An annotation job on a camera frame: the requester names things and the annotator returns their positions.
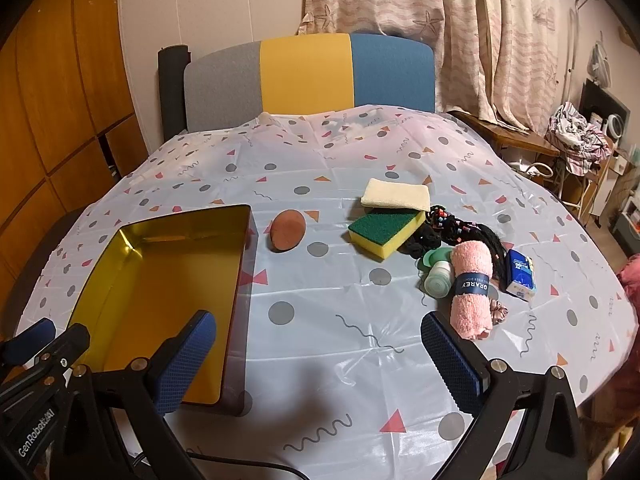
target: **gold metal tray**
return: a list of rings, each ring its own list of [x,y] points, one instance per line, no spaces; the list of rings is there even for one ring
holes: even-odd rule
[[[248,205],[201,209],[121,227],[96,263],[69,325],[91,335],[78,363],[117,370],[151,357],[199,309],[216,318],[216,341],[184,402],[242,409],[244,357],[257,238]]]

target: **blue gripper pad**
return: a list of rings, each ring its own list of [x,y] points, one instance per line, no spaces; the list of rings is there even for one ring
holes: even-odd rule
[[[215,340],[216,319],[212,313],[199,310],[176,337],[160,345],[150,359],[147,376],[159,415],[178,409]]]
[[[420,336],[458,409],[478,416],[482,408],[482,394],[489,386],[489,373],[484,368],[486,359],[482,353],[473,343],[461,339],[436,312],[422,318]],[[468,360],[469,353],[473,364]]]

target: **table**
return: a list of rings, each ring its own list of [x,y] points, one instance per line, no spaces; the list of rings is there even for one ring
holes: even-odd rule
[[[42,316],[64,330],[118,226],[248,203],[259,238],[246,415],[178,410],[166,418],[178,440],[206,454],[290,463],[310,478],[429,479],[471,417],[458,411],[420,341],[424,314],[446,310],[448,300],[422,293],[424,276],[409,256],[379,262],[348,242],[372,177],[428,186],[432,203],[489,225],[505,247],[532,257],[532,303],[490,288],[510,312],[478,342],[487,358],[538,373],[561,365],[578,404],[625,359],[634,311],[578,222],[462,121],[398,107],[268,116],[174,137],[82,214],[50,256],[18,331]],[[288,208],[303,213],[306,234],[274,253],[270,222]],[[494,463],[506,458],[520,420],[510,421]],[[126,430],[124,439],[139,450]],[[210,478],[250,474],[203,470]]]

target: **cream microfiber cloth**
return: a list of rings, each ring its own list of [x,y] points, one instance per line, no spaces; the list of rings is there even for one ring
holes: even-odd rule
[[[429,188],[423,184],[383,182],[375,178],[369,180],[360,203],[366,207],[407,208],[418,211],[428,211],[431,206]]]

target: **blue box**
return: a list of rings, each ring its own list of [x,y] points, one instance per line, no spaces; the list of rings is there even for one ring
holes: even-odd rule
[[[524,301],[531,301],[536,295],[533,277],[533,261],[518,251],[507,252],[507,292]]]

